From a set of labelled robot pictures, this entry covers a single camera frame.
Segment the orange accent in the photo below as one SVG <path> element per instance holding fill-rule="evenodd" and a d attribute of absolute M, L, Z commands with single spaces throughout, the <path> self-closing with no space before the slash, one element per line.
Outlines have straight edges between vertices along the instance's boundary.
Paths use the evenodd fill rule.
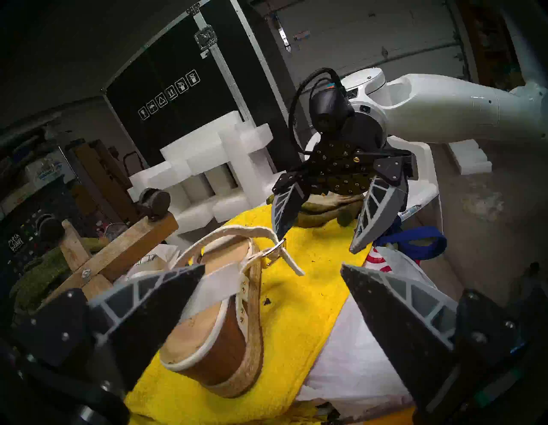
<path fill-rule="evenodd" d="M 364 425 L 413 425 L 414 407 L 363 422 Z"/>

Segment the blue bag handle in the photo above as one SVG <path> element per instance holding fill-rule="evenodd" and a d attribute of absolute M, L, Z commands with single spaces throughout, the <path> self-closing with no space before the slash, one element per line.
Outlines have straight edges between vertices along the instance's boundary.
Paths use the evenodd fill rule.
<path fill-rule="evenodd" d="M 403 252 L 412 260 L 429 260 L 435 258 L 447 248 L 447 238 L 434 226 L 423 226 L 414 229 L 399 231 L 401 226 L 400 218 L 396 218 L 394 223 L 385 232 L 385 234 L 376 240 L 377 245 L 386 243 L 397 243 L 398 250 Z M 418 246 L 409 243 L 433 237 L 435 240 L 426 246 Z"/>

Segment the cork insole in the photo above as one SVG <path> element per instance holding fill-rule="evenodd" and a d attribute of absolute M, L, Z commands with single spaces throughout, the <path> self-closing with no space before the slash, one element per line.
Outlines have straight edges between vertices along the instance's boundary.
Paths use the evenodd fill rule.
<path fill-rule="evenodd" d="M 249 240 L 245 239 L 204 254 L 200 263 L 205 265 L 205 274 L 209 274 L 224 265 L 243 260 L 248 251 Z M 198 351 L 213 330 L 220 308 L 220 302 L 213 304 L 177 325 L 161 347 L 160 359 L 164 363 L 178 363 Z"/>

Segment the screw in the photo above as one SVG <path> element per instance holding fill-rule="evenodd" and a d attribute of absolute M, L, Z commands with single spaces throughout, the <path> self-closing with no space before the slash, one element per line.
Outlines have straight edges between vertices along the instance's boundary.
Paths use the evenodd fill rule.
<path fill-rule="evenodd" d="M 479 344 L 486 344 L 487 343 L 487 337 L 485 334 L 481 332 L 472 332 L 472 339 L 476 341 Z"/>

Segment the case latch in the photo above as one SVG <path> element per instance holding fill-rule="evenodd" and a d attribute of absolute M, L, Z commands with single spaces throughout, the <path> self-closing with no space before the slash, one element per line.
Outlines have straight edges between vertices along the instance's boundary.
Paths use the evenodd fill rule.
<path fill-rule="evenodd" d="M 204 51 L 217 42 L 217 35 L 215 34 L 215 31 L 213 31 L 212 26 L 207 25 L 194 34 L 194 39 L 196 40 L 196 43 L 198 43 L 200 50 Z"/>
<path fill-rule="evenodd" d="M 189 14 L 189 16 L 194 16 L 197 13 L 200 13 L 200 2 L 194 3 L 188 9 L 186 9 L 186 12 Z"/>

